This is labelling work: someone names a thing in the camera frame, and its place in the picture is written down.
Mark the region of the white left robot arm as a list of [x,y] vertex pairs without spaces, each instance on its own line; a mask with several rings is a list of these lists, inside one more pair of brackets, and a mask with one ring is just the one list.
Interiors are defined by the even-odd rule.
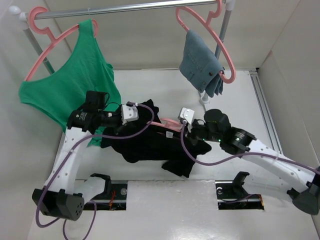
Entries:
[[106,111],[108,97],[106,92],[88,91],[84,103],[71,112],[52,172],[43,188],[33,191],[37,214],[76,221],[91,199],[96,196],[104,199],[111,194],[111,178],[105,174],[93,173],[75,186],[81,157],[96,137],[96,130],[101,126],[118,130],[139,118],[135,103],[120,104],[115,111]]

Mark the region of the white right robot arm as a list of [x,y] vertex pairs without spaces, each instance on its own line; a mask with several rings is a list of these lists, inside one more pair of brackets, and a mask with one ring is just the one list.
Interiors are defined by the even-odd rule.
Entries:
[[217,166],[239,158],[256,164],[276,176],[271,183],[266,179],[254,177],[250,183],[245,181],[248,172],[239,172],[231,182],[231,191],[243,200],[254,194],[269,195],[283,199],[300,211],[309,215],[320,212],[320,170],[295,162],[266,146],[248,131],[233,127],[229,118],[219,109],[210,109],[204,113],[203,124],[194,118],[195,112],[187,109],[180,113],[181,136],[191,141],[209,141],[219,143],[220,148],[229,157],[208,163],[196,158],[192,160],[203,166]]

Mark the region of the black t shirt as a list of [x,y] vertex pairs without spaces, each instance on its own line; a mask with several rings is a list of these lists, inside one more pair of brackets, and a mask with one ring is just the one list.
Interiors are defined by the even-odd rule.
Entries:
[[[154,112],[154,122],[160,123],[158,117],[159,108],[154,105],[152,99],[149,99],[141,104],[150,107]],[[139,119],[129,123],[118,131],[119,136],[130,136],[140,131],[146,126],[151,119],[150,111],[144,107],[137,107]],[[179,177],[184,176],[189,178],[192,168],[195,164],[182,148],[180,142],[180,133],[173,133],[173,137],[167,137],[164,128],[150,125],[144,132],[129,139],[108,139],[101,140],[100,147],[112,147],[117,153],[131,163],[139,161],[165,161],[161,166],[162,169],[171,172]],[[198,141],[193,145],[186,137],[184,143],[189,153],[196,159],[198,155],[205,155],[212,150],[212,147],[204,142]]]

